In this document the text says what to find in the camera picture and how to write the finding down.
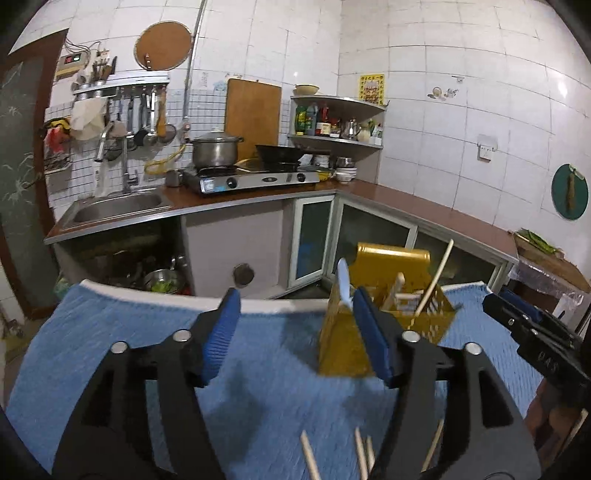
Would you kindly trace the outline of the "person's right hand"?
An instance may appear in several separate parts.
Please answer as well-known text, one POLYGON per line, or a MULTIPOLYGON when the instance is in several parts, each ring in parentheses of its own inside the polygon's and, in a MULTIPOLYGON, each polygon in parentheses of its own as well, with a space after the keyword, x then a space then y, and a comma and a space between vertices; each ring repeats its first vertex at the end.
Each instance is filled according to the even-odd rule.
POLYGON ((569 406, 557 388, 541 381, 524 423, 542 463, 552 462, 560 454, 586 416, 585 409, 569 406))

